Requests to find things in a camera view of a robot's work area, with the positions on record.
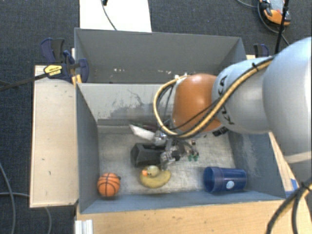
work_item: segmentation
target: white object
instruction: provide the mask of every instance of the white object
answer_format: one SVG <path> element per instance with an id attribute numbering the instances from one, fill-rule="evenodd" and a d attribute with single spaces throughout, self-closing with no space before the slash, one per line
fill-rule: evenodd
<path id="1" fill-rule="evenodd" d="M 43 68 L 36 66 L 35 75 Z M 74 205 L 78 157 L 72 84 L 48 78 L 35 81 L 32 137 L 30 207 Z"/>
<path id="2" fill-rule="evenodd" d="M 80 28 L 114 30 L 100 0 L 80 0 Z M 106 12 L 117 30 L 151 32 L 147 0 L 108 0 Z"/>
<path id="3" fill-rule="evenodd" d="M 75 221 L 75 234 L 93 234 L 93 220 Z"/>
<path id="4" fill-rule="evenodd" d="M 226 184 L 226 189 L 232 189 L 234 187 L 234 185 L 235 185 L 234 182 L 230 180 Z"/>
<path id="5" fill-rule="evenodd" d="M 142 139 L 146 139 L 149 141 L 152 141 L 154 139 L 154 133 L 151 131 L 148 131 L 146 129 L 143 129 L 141 127 L 137 127 L 135 125 L 130 125 L 130 128 L 134 135 L 141 137 Z"/>

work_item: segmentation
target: orange basketball toy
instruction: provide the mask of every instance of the orange basketball toy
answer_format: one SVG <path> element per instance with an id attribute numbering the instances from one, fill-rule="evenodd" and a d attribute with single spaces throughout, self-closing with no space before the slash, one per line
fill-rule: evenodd
<path id="1" fill-rule="evenodd" d="M 114 196 L 120 188 L 120 177 L 113 173 L 103 174 L 97 181 L 97 190 L 102 196 Z"/>

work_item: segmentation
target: yellow cable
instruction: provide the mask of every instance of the yellow cable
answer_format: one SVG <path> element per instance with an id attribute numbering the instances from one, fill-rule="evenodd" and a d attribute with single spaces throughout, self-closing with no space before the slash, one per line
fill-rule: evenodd
<path id="1" fill-rule="evenodd" d="M 241 84 L 243 83 L 245 80 L 247 80 L 249 77 L 251 77 L 252 75 L 254 75 L 255 73 L 259 72 L 260 70 L 268 67 L 270 65 L 272 60 L 269 60 L 255 68 L 253 68 L 251 71 L 249 71 L 248 73 L 242 75 L 239 79 L 237 79 L 233 84 L 230 85 L 229 89 L 226 91 L 226 93 L 220 98 L 219 102 L 215 105 L 215 107 L 211 110 L 211 112 L 205 117 L 205 119 L 198 125 L 196 126 L 193 130 L 191 130 L 190 132 L 183 134 L 181 136 L 179 136 L 180 138 L 185 138 L 185 137 L 189 137 L 193 134 L 195 134 L 196 132 L 198 132 L 203 126 L 205 126 L 211 119 L 212 117 L 217 113 L 218 110 L 220 110 L 220 108 L 223 106 L 223 104 L 225 103 L 225 101 L 230 97 L 230 95 L 235 91 L 235 89 Z M 159 114 L 157 112 L 157 108 L 156 108 L 156 102 L 157 99 L 160 95 L 160 93 L 168 86 L 172 85 L 173 83 L 175 83 L 177 80 L 179 80 L 180 78 L 171 80 L 169 82 L 167 82 L 166 84 L 164 84 L 163 86 L 161 86 L 161 88 L 157 91 L 155 97 L 154 97 L 154 102 L 153 102 L 153 109 L 154 109 L 154 114 L 156 116 L 156 119 L 159 123 L 159 125 L 162 127 L 162 129 L 171 135 L 177 135 L 178 133 L 173 132 L 171 130 L 169 130 L 167 127 L 164 126 L 162 120 L 159 117 Z"/>
<path id="2" fill-rule="evenodd" d="M 155 96 L 154 96 L 154 100 L 153 100 L 153 111 L 154 111 L 154 115 L 155 115 L 155 117 L 156 117 L 156 120 L 157 120 L 157 122 L 159 123 L 160 127 L 161 127 L 166 133 L 171 134 L 171 135 L 177 135 L 177 133 L 171 131 L 170 129 L 168 129 L 168 128 L 164 125 L 164 123 L 162 122 L 162 120 L 161 120 L 161 118 L 160 118 L 160 116 L 159 116 L 159 114 L 158 114 L 158 111 L 157 111 L 157 100 L 158 100 L 158 97 L 160 96 L 161 92 L 162 92 L 163 90 L 165 90 L 168 86 L 170 86 L 170 85 L 176 83 L 178 80 L 183 79 L 183 78 L 186 78 L 186 77 L 188 77 L 188 75 L 180 76 L 180 77 L 178 77 L 178 78 L 176 78 L 176 79 L 173 79 L 173 80 L 171 80 L 171 81 L 165 83 L 164 85 L 162 85 L 162 86 L 158 89 L 158 91 L 156 92 L 156 94 L 155 94 Z"/>

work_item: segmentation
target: white label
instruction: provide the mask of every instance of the white label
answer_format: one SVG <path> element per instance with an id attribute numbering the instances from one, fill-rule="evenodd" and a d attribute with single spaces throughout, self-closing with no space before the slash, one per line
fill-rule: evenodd
<path id="1" fill-rule="evenodd" d="M 234 182 L 233 181 L 229 181 L 226 183 L 226 189 L 232 189 L 234 187 Z"/>

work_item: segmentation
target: black microphone stand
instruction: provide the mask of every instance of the black microphone stand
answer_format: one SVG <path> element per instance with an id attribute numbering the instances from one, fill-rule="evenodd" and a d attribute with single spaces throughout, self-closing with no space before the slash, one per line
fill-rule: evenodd
<path id="1" fill-rule="evenodd" d="M 281 22 L 281 26 L 279 28 L 279 32 L 278 32 L 278 36 L 277 36 L 277 43 L 276 43 L 276 47 L 275 47 L 275 54 L 277 54 L 279 52 L 279 44 L 281 42 L 282 33 L 284 31 L 284 28 L 285 28 L 284 27 L 284 22 L 285 22 L 286 13 L 288 11 L 288 3 L 289 3 L 289 0 L 285 0 L 284 7 L 283 7 L 282 22 Z"/>

